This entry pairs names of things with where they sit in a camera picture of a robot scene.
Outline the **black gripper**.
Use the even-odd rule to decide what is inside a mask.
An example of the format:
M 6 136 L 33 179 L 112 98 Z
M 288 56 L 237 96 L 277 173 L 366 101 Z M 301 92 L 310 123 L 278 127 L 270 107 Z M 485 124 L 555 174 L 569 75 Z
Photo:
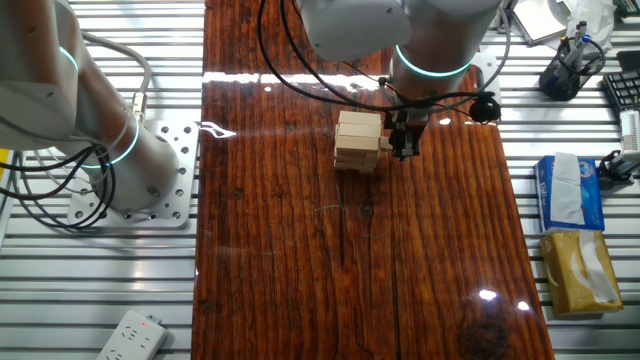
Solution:
M 384 128 L 392 131 L 405 131 L 405 135 L 392 135 L 389 143 L 392 147 L 392 155 L 399 161 L 409 157 L 412 153 L 419 153 L 419 140 L 423 132 L 423 116 L 405 110 L 390 111 L 385 114 Z

